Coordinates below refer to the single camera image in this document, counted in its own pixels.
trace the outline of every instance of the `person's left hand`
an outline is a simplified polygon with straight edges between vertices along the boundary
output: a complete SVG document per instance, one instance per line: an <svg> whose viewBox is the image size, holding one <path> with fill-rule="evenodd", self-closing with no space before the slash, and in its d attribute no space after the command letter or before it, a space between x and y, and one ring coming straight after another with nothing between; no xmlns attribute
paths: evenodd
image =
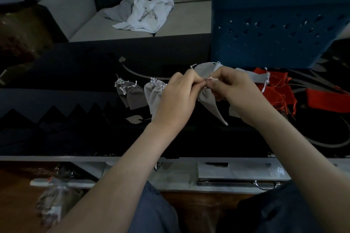
<svg viewBox="0 0 350 233"><path fill-rule="evenodd" d="M189 120L199 91L205 86L203 78L189 69L182 75L175 73L165 87L152 124L178 134Z"/></svg>

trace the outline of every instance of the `red fabric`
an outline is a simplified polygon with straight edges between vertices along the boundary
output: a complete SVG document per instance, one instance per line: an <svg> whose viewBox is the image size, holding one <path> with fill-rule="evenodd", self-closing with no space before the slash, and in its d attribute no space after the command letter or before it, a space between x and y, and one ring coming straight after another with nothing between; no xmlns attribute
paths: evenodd
<svg viewBox="0 0 350 233"><path fill-rule="evenodd" d="M350 113L350 95L306 89L307 104L313 109Z"/></svg>
<svg viewBox="0 0 350 233"><path fill-rule="evenodd" d="M257 74L264 74L266 70L256 68L254 70ZM270 83L266 86L263 95L265 98L278 110L284 110L288 114L287 105L293 105L293 115L295 115L296 109L296 99L291 90L291 87L288 85L288 81L291 79L287 77L287 72L277 72L269 71ZM258 88L260 91L263 89L264 85L259 84Z"/></svg>

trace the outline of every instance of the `black table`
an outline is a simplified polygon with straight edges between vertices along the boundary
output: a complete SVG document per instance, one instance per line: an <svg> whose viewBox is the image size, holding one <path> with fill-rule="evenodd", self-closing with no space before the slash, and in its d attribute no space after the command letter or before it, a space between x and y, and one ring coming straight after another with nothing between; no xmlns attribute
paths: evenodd
<svg viewBox="0 0 350 233"><path fill-rule="evenodd" d="M135 125L125 118L151 116L148 107L125 108L114 87L116 75L144 86L148 77L185 72L190 65L210 61L210 40L210 34L201 34L55 45L26 74L0 89L0 156L121 156L150 122ZM342 60L345 43L335 42L314 70L279 70L293 78L298 100L295 117L287 119L328 158L350 155L349 114L308 109L304 90L336 91L333 85L338 85L350 91L349 68ZM271 156L260 134L230 117L228 107L225 101L218 103L229 124L225 126L197 103L162 156Z"/></svg>

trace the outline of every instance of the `forearm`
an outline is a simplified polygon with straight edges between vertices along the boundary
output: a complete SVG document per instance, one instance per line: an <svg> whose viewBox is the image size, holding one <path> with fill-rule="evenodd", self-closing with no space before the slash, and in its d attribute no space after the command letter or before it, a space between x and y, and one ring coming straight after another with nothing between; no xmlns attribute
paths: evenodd
<svg viewBox="0 0 350 233"><path fill-rule="evenodd" d="M324 229L327 232L348 232L349 178L277 111L260 116L256 129L295 181Z"/></svg>
<svg viewBox="0 0 350 233"><path fill-rule="evenodd" d="M53 233L127 232L147 178L173 138L149 124Z"/></svg>

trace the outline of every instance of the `hand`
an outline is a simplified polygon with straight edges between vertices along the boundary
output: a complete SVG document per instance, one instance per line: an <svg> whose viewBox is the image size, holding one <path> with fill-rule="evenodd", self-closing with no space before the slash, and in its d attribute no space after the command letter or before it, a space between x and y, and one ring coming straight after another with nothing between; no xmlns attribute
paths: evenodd
<svg viewBox="0 0 350 233"><path fill-rule="evenodd" d="M245 123L254 126L255 119L275 111L247 73L222 66L211 77L218 79L206 80L216 100L226 98Z"/></svg>
<svg viewBox="0 0 350 233"><path fill-rule="evenodd" d="M178 134L189 120L199 91L205 86L203 78L189 69L175 73L165 87L152 124Z"/></svg>

